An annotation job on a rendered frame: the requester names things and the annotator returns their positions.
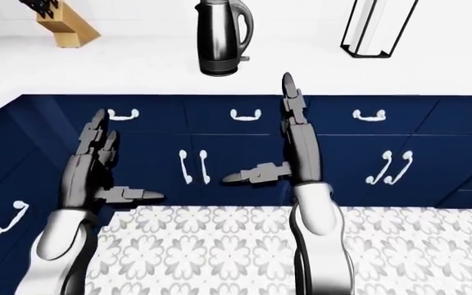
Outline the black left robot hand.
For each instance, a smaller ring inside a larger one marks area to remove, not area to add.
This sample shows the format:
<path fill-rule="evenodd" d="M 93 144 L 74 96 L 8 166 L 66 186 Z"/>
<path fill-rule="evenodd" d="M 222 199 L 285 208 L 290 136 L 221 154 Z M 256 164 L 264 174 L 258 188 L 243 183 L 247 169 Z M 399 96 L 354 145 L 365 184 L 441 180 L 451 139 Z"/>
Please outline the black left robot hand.
<path fill-rule="evenodd" d="M 108 112 L 101 109 L 82 129 L 79 146 L 61 177 L 58 208 L 98 213 L 102 206 L 132 208 L 162 201 L 163 193 L 115 186 L 112 169 L 119 159 L 120 134 L 108 130 Z"/>

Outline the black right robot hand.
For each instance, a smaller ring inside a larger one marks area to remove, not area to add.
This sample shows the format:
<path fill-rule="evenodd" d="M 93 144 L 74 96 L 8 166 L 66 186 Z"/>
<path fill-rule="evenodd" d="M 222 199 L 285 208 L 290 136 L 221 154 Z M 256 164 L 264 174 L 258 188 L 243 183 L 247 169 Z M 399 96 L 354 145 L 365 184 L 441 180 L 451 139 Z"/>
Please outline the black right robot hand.
<path fill-rule="evenodd" d="M 282 78 L 281 132 L 284 138 L 286 161 L 258 164 L 250 170 L 225 176 L 223 184 L 262 184 L 289 177 L 295 184 L 321 181 L 322 168 L 316 133 L 305 117 L 306 102 L 290 73 Z"/>

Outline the stainless steel electric kettle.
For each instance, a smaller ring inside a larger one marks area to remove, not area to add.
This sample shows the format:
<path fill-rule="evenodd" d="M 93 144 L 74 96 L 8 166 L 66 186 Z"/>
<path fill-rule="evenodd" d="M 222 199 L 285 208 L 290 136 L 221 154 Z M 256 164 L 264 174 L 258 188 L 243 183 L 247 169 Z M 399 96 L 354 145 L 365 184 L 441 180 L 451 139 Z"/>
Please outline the stainless steel electric kettle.
<path fill-rule="evenodd" d="M 241 0 L 201 0 L 195 6 L 197 18 L 197 56 L 205 75 L 232 75 L 252 40 L 254 20 Z"/>

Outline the navy blue kitchen cabinet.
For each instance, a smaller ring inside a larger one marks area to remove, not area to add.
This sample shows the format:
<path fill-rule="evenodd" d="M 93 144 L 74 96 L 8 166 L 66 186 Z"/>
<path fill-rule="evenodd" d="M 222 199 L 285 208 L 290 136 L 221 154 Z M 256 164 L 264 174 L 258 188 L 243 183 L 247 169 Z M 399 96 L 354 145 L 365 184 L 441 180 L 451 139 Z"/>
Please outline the navy blue kitchen cabinet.
<path fill-rule="evenodd" d="M 79 133 L 97 110 L 120 133 L 115 184 L 166 195 L 167 205 L 279 206 L 287 183 L 221 180 L 284 161 L 278 95 L 24 95 L 0 109 L 0 257 L 29 243 L 57 204 Z M 341 206 L 472 208 L 472 97 L 306 96 L 324 178 Z M 179 150 L 193 177 L 186 184 Z M 203 183 L 206 150 L 211 182 Z"/>

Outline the wooden knife block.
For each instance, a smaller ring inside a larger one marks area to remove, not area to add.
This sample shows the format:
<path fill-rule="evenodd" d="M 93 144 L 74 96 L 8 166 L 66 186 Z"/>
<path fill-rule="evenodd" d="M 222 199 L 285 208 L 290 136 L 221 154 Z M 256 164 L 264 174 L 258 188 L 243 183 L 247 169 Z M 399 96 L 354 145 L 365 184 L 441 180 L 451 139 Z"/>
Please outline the wooden knife block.
<path fill-rule="evenodd" d="M 59 48 L 81 48 L 101 35 L 64 0 L 57 0 L 52 16 L 36 14 L 36 21 L 53 33 Z"/>

